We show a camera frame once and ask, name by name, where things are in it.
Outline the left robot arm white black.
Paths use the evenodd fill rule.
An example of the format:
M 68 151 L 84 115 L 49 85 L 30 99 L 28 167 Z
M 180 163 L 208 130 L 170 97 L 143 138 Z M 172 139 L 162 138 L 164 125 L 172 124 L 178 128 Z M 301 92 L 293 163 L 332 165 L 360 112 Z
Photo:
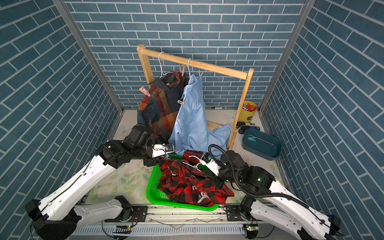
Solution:
M 90 206 L 78 202 L 101 179 L 131 160 L 143 160 L 147 167 L 175 151 L 172 144 L 157 144 L 151 133 L 134 126 L 123 140 L 101 145 L 93 158 L 74 176 L 49 196 L 33 199 L 25 205 L 31 218 L 31 230 L 43 240 L 65 240 L 76 230 L 104 220 L 138 220 L 132 204 L 124 196 Z

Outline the red black plaid shirt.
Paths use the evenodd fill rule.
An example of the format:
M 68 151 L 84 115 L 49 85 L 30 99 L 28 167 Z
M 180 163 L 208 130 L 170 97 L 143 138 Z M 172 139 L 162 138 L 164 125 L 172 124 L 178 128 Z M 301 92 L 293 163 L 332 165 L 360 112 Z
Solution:
M 186 151 L 182 156 L 203 156 L 202 152 Z M 208 177 L 206 172 L 199 171 L 186 164 L 182 158 L 162 160 L 160 166 L 163 176 L 158 189 L 164 192 L 171 201 L 202 207 L 224 205 L 227 198 L 235 193 L 225 184 L 220 187 Z

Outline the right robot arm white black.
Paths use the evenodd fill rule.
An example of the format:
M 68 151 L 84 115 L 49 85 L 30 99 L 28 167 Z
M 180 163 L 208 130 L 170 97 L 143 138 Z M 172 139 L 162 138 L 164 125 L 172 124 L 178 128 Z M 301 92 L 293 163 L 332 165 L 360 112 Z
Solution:
M 250 166 L 239 154 L 215 144 L 209 145 L 208 154 L 213 180 L 220 186 L 228 182 L 245 194 L 239 213 L 247 221 L 264 221 L 298 240 L 334 240 L 343 236 L 339 217 L 313 209 L 267 170 Z

